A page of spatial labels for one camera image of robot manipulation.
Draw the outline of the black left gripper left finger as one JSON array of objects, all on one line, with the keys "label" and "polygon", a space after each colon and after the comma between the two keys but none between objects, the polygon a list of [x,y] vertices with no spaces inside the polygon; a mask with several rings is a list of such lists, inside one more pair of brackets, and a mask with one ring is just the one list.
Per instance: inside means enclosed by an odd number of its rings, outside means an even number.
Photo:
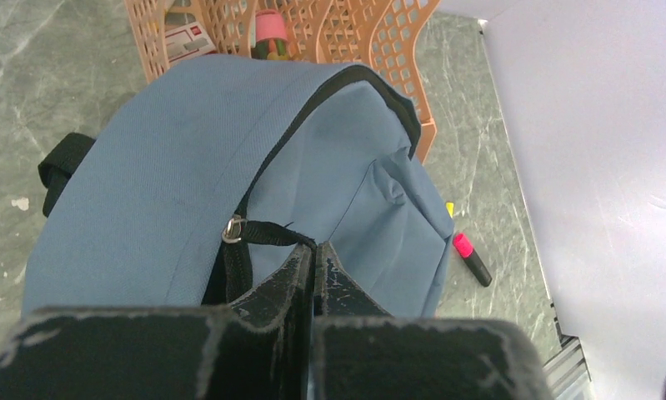
[{"label": "black left gripper left finger", "polygon": [[237,301],[198,307],[50,307],[0,351],[0,399],[303,399],[314,253]]}]

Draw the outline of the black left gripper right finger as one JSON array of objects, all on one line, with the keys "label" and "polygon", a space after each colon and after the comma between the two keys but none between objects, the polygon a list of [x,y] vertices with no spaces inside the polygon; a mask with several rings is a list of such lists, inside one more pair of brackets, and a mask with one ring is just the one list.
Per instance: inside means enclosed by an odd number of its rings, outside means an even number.
[{"label": "black left gripper right finger", "polygon": [[501,320],[394,317],[318,246],[316,399],[551,399],[535,346]]}]

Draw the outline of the blue student backpack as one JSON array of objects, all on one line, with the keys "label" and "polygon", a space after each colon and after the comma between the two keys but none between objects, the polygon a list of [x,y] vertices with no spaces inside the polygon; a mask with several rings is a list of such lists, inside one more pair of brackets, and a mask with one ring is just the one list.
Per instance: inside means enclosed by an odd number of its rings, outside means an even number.
[{"label": "blue student backpack", "polygon": [[296,232],[331,243],[387,312],[431,317],[454,229],[420,133],[412,101],[362,64],[181,62],[39,163],[47,221],[22,312],[231,301]]}]

